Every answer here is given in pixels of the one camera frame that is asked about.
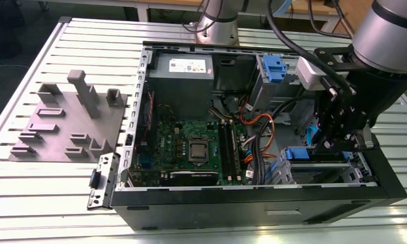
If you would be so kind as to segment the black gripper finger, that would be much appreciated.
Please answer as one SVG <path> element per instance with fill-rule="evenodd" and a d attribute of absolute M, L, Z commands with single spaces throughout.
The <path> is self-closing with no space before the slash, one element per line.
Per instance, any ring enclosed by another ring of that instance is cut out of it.
<path fill-rule="evenodd" d="M 325 139 L 337 136 L 341 103 L 331 94 L 320 94 L 316 100 L 317 128 Z"/>
<path fill-rule="evenodd" d="M 356 136 L 352 134 L 327 139 L 324 133 L 317 131 L 312 137 L 311 144 L 313 145 L 313 154 L 335 154 L 341 151 L 357 151 L 359 149 Z"/>

